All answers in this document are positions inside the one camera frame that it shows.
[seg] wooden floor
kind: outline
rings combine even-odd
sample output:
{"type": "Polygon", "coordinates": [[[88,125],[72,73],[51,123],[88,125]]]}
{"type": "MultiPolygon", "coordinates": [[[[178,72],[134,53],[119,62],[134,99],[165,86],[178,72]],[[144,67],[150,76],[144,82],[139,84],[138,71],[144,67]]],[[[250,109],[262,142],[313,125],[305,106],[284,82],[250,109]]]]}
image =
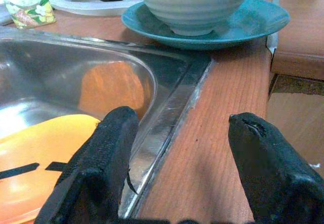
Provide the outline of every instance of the wooden floor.
{"type": "Polygon", "coordinates": [[[279,76],[267,120],[324,177],[324,82],[279,76]]]}

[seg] sink basin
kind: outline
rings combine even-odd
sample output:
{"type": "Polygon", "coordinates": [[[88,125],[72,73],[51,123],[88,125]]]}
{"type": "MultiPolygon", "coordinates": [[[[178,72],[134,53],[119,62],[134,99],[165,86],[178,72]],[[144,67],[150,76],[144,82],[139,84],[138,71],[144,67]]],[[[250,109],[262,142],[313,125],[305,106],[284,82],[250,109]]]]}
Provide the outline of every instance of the sink basin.
{"type": "Polygon", "coordinates": [[[62,115],[102,119],[130,106],[140,118],[130,161],[139,195],[126,185],[119,214],[135,215],[211,64],[199,52],[1,27],[0,138],[62,115]]]}

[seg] blue plate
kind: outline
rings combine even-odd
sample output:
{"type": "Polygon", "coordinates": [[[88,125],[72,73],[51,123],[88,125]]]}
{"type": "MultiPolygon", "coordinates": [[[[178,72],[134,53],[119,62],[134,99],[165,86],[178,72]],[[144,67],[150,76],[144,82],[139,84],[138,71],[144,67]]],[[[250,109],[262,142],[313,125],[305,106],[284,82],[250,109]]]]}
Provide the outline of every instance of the blue plate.
{"type": "Polygon", "coordinates": [[[218,31],[201,36],[177,35],[158,20],[144,3],[128,8],[121,20],[129,29],[168,46],[189,50],[231,47],[253,38],[267,36],[289,23],[288,12],[262,0],[245,0],[218,31]]]}

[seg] wooden countertop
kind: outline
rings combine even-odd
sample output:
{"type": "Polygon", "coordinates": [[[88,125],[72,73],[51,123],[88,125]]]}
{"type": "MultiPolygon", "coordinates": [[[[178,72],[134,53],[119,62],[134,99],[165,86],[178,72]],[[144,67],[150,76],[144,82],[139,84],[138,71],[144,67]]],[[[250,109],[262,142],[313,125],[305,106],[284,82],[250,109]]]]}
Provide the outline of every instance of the wooden countertop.
{"type": "MultiPolygon", "coordinates": [[[[55,13],[57,23],[37,29],[158,45],[126,29],[119,17],[55,13]]],[[[262,38],[211,55],[217,64],[155,178],[141,217],[173,223],[184,218],[237,224],[253,219],[228,144],[228,118],[246,111],[266,116],[271,54],[262,38]]]]}
{"type": "Polygon", "coordinates": [[[324,80],[324,0],[280,0],[290,23],[279,32],[271,71],[324,80]]]}

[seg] ribbed bowl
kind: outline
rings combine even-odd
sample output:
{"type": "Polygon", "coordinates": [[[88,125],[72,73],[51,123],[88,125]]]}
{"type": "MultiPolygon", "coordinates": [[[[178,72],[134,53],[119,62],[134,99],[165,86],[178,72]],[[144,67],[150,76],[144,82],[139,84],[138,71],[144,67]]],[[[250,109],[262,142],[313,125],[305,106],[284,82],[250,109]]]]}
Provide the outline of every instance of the ribbed bowl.
{"type": "Polygon", "coordinates": [[[179,35],[208,34],[244,0],[144,0],[149,10],[179,35]]]}

